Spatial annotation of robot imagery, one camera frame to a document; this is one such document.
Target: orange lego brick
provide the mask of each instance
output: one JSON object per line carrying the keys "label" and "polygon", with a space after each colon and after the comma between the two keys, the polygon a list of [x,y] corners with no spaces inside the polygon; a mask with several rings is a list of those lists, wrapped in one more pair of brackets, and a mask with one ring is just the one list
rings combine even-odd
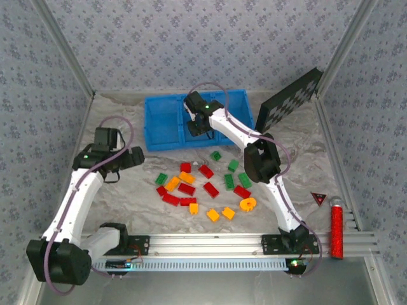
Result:
{"label": "orange lego brick", "polygon": [[167,185],[165,186],[165,189],[168,192],[172,192],[173,190],[176,189],[176,187],[178,186],[178,184],[181,182],[181,180],[179,180],[178,177],[173,176],[170,180],[170,182],[167,183]]}
{"label": "orange lego brick", "polygon": [[190,203],[190,213],[191,214],[198,213],[198,203]]}
{"label": "orange lego brick", "polygon": [[227,219],[232,220],[235,216],[235,211],[233,211],[231,208],[224,208],[222,211],[223,216],[225,216]]}
{"label": "orange lego brick", "polygon": [[210,219],[212,222],[217,222],[217,221],[219,220],[219,218],[220,218],[220,215],[219,215],[213,208],[211,208],[211,209],[206,213],[206,215],[208,215],[209,219]]}
{"label": "orange lego brick", "polygon": [[181,172],[179,174],[179,178],[189,184],[192,184],[195,181],[195,177],[192,176],[190,173],[186,173],[186,172]]}

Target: blue tray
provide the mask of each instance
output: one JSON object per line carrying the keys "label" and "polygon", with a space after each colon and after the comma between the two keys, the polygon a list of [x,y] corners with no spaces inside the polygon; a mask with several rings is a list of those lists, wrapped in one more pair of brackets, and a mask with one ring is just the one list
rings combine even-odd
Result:
{"label": "blue tray", "polygon": [[[246,90],[228,90],[229,112],[250,128],[254,128],[252,112]],[[223,105],[226,96],[222,91],[200,93],[208,102],[217,100]],[[222,133],[215,132],[213,139],[206,134],[192,137],[187,127],[190,115],[184,110],[186,94],[147,97],[144,101],[144,138],[148,151],[233,145]]]}

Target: patterned wallpaper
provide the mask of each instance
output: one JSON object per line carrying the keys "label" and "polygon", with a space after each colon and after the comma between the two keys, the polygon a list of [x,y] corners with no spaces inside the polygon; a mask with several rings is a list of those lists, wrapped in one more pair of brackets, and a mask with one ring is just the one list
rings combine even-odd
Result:
{"label": "patterned wallpaper", "polygon": [[324,97],[365,230],[407,304],[407,4],[381,0]]}
{"label": "patterned wallpaper", "polygon": [[360,0],[47,0],[95,90],[280,90],[324,70]]}
{"label": "patterned wallpaper", "polygon": [[57,208],[86,109],[84,93],[30,1],[2,0],[0,304],[14,304],[25,247]]}

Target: red triangle sign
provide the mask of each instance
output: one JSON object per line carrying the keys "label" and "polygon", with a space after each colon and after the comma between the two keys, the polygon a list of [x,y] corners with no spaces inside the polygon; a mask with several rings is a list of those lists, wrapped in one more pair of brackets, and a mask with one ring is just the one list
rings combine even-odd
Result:
{"label": "red triangle sign", "polygon": [[318,194],[311,192],[312,197],[314,197],[315,201],[318,203],[319,206],[325,201],[326,195],[325,194]]}

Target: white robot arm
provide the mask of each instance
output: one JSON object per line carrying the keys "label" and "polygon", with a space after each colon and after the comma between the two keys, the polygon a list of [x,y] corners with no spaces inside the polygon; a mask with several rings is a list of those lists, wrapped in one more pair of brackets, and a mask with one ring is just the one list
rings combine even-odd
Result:
{"label": "white robot arm", "polygon": [[[27,246],[28,259],[39,281],[46,281],[44,263],[48,260],[52,282],[82,285],[89,276],[92,262],[112,249],[122,252],[128,248],[128,235],[124,224],[105,223],[95,234],[81,240],[90,205],[97,191],[106,182],[108,173],[115,173],[119,180],[119,170],[144,162],[140,147],[133,147],[117,155],[117,158],[112,158],[121,149],[120,139],[122,136],[119,130],[98,127],[94,143],[86,146],[75,157],[71,181],[55,218],[41,239],[31,240]],[[75,189],[78,181],[90,168],[108,158],[110,161],[88,173],[79,188]],[[69,202],[69,209],[64,215]],[[51,250],[46,257],[49,243]]]}
{"label": "white robot arm", "polygon": [[[280,158],[275,144],[255,137],[262,134],[248,128],[231,114],[226,117],[222,104],[216,100],[206,102],[196,91],[190,93],[184,99],[184,108],[191,116],[188,129],[192,136],[217,130],[239,146],[244,152],[246,174],[251,180],[260,183],[265,189],[271,208],[277,216],[279,230],[285,246],[290,249],[302,247],[302,243],[308,238],[309,232],[298,221],[302,221],[302,219],[289,199],[282,177],[278,176],[277,181],[284,198],[275,183],[274,177],[280,173]],[[262,136],[273,139],[270,134]]]}

